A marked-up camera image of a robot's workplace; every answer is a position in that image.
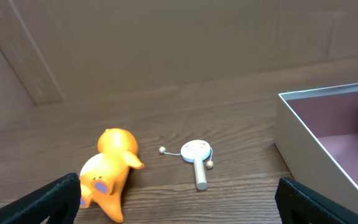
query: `open box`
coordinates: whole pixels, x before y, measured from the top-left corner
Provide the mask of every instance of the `open box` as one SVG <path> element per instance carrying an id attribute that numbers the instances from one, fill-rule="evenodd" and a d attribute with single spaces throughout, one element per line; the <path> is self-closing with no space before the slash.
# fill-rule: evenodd
<path id="1" fill-rule="evenodd" d="M 358 83 L 278 97 L 275 143 L 294 178 L 358 213 Z"/>

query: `orange plush toy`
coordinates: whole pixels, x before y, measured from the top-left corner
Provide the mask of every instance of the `orange plush toy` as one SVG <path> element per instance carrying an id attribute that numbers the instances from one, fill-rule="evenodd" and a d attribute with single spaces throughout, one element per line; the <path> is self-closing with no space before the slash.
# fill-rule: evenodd
<path id="1" fill-rule="evenodd" d="M 142 169 L 135 137 L 126 130 L 107 129 L 98 141 L 99 154 L 89 159 L 80 173 L 81 208 L 98 203 L 115 222 L 122 223 L 121 193 L 129 168 Z"/>

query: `box side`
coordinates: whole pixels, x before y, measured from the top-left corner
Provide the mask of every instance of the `box side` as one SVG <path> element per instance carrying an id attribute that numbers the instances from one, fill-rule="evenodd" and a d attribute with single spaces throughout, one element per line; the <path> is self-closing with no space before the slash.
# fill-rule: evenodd
<path id="1" fill-rule="evenodd" d="M 358 186 L 278 96 L 275 143 L 294 178 L 358 214 Z"/>

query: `plush toy's head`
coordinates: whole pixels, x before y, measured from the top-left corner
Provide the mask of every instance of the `plush toy's head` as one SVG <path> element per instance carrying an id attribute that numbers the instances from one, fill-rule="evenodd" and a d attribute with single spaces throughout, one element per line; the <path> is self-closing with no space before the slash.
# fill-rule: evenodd
<path id="1" fill-rule="evenodd" d="M 138 146 L 135 137 L 119 128 L 106 129 L 98 141 L 98 150 L 103 154 L 129 151 L 137 154 Z"/>

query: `toy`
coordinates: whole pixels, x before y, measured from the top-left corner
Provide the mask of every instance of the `toy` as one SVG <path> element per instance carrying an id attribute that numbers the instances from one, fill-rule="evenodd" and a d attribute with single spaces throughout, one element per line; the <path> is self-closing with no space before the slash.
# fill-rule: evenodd
<path id="1" fill-rule="evenodd" d="M 179 154 L 167 152 L 166 148 L 163 146 L 160 147 L 159 151 L 161 154 L 182 156 L 183 160 L 186 162 L 193 163 L 197 189 L 206 190 L 208 188 L 203 161 L 209 157 L 206 167 L 212 169 L 214 166 L 214 163 L 212 162 L 213 151 L 208 142 L 203 140 L 192 140 L 181 147 Z"/>
<path id="2" fill-rule="evenodd" d="M 124 221 L 121 193 L 129 168 L 142 169 L 135 137 L 123 129 L 107 129 L 98 141 L 99 154 L 89 159 L 80 173 L 81 208 L 92 201 L 115 222 Z"/>

